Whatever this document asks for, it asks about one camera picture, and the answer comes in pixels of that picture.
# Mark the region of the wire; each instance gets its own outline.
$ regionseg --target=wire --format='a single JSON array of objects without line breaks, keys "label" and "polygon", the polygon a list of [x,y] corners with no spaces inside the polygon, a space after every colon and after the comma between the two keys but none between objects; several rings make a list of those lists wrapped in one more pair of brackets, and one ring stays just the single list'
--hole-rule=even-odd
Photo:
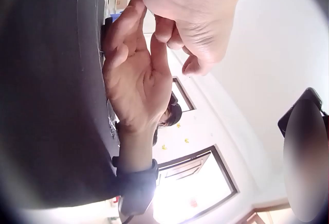
[{"label": "wire", "polygon": [[122,224],[128,224],[134,216],[129,216]]}]

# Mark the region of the wrist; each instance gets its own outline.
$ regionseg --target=wrist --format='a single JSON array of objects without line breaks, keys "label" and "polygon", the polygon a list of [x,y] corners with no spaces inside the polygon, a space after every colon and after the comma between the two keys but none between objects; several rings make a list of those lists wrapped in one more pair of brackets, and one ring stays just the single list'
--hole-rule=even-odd
[{"label": "wrist", "polygon": [[120,154],[118,168],[122,172],[139,172],[152,167],[152,143],[156,125],[131,131],[119,126]]}]

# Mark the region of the black watch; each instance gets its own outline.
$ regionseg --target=black watch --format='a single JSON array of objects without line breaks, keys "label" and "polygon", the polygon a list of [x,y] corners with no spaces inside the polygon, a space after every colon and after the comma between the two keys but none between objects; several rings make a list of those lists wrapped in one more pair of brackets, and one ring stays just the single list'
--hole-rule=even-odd
[{"label": "black watch", "polygon": [[[118,166],[118,158],[113,157],[114,167]],[[125,216],[144,214],[152,202],[156,189],[159,168],[155,159],[152,167],[145,171],[122,173],[116,170],[117,186],[120,191],[119,211]]]}]

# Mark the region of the palm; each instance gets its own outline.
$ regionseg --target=palm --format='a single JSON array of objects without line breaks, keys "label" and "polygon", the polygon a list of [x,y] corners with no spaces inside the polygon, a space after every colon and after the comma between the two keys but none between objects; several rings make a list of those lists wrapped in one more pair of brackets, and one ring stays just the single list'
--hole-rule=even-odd
[{"label": "palm", "polygon": [[165,111],[172,79],[166,45],[153,36],[150,55],[142,32],[145,10],[139,0],[129,5],[106,36],[103,74],[107,97],[120,122],[136,130]]}]

